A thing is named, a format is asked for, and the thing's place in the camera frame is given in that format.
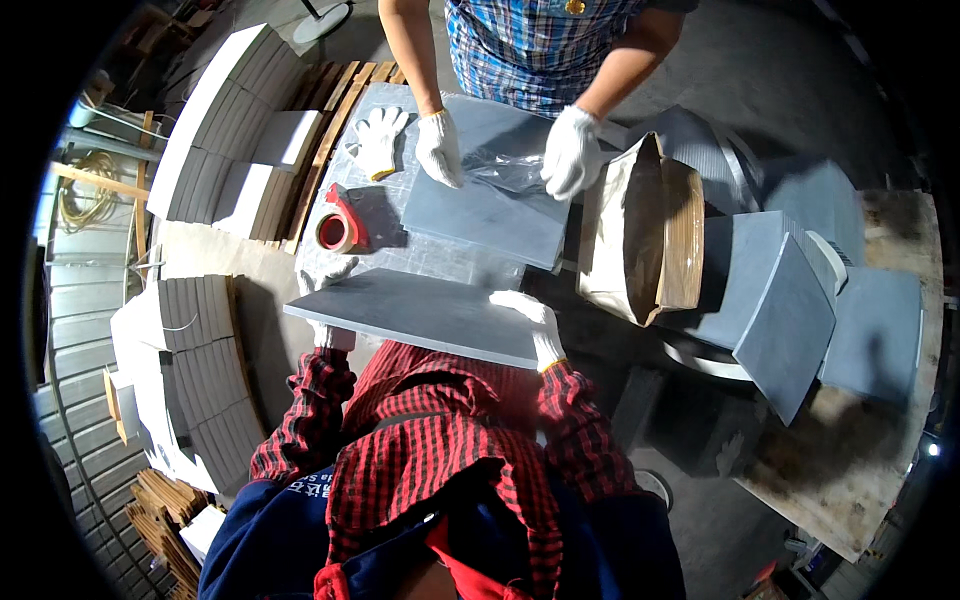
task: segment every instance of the packing tape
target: packing tape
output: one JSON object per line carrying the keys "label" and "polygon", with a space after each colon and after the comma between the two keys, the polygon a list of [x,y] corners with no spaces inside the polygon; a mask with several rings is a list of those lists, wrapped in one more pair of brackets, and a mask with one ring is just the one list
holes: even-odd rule
{"label": "packing tape", "polygon": [[321,248],[338,254],[346,254],[353,249],[351,240],[355,234],[353,225],[339,212],[323,216],[317,224],[317,243]]}

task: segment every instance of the red tape dispenser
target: red tape dispenser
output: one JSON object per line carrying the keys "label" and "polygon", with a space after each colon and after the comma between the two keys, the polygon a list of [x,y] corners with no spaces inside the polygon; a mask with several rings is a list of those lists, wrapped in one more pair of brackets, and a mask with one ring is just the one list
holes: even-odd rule
{"label": "red tape dispenser", "polygon": [[326,190],[325,198],[326,203],[333,206],[317,224],[317,243],[320,247],[338,254],[346,254],[354,248],[369,248],[367,228],[350,206],[347,190],[339,183],[334,183]]}

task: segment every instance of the red plaid shirt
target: red plaid shirt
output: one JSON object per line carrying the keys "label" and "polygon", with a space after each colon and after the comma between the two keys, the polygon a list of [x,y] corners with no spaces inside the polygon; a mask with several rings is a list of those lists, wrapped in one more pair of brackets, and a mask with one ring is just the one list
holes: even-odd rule
{"label": "red plaid shirt", "polygon": [[[546,465],[585,503],[641,492],[607,419],[588,400],[589,381],[565,361],[539,375],[388,341],[354,392],[355,381],[345,352],[304,354],[287,382],[293,406],[251,459],[252,478],[284,484],[336,461],[326,510],[328,564],[357,554],[362,534],[483,464],[492,466],[491,485],[527,528],[534,593],[549,598],[564,544]],[[374,430],[384,419],[424,413]],[[534,441],[537,428],[545,448]]]}

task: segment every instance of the gloved hand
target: gloved hand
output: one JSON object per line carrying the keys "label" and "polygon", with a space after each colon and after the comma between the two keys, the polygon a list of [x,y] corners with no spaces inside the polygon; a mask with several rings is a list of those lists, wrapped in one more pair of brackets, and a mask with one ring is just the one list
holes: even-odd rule
{"label": "gloved hand", "polygon": [[[323,289],[328,285],[336,283],[349,275],[353,267],[357,266],[359,257],[351,256],[348,260],[334,265],[329,271],[321,274],[317,279],[310,276],[305,270],[300,269],[297,274],[297,284],[300,288],[300,295],[306,296],[313,294],[317,290]],[[306,320],[313,327],[313,345],[317,348],[336,348],[350,352],[356,346],[357,334],[355,331],[347,331],[340,327],[323,324],[312,319]]]}
{"label": "gloved hand", "polygon": [[444,108],[419,121],[420,139],[417,140],[417,160],[436,181],[450,187],[464,186],[464,170],[460,165],[460,147],[457,145],[457,127],[453,117]]}
{"label": "gloved hand", "polygon": [[580,108],[564,108],[546,137],[540,177],[546,193],[566,201],[587,189],[600,175],[603,158],[597,130],[600,123]]}
{"label": "gloved hand", "polygon": [[552,308],[532,296],[509,290],[493,292],[490,294],[490,302],[497,306],[513,308],[533,322],[537,371],[544,372],[554,363],[566,360],[566,352],[560,345],[557,316],[554,315]]}
{"label": "gloved hand", "polygon": [[370,181],[380,181],[396,170],[394,142],[409,117],[400,107],[374,108],[366,121],[354,121],[353,130],[359,143],[347,145],[347,154]]}

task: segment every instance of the plastic bag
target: plastic bag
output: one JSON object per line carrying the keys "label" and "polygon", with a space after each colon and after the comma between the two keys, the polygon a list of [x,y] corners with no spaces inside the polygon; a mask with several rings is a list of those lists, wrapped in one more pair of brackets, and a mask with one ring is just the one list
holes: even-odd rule
{"label": "plastic bag", "polygon": [[543,192],[543,155],[506,156],[473,152],[463,158],[464,178],[510,194]]}

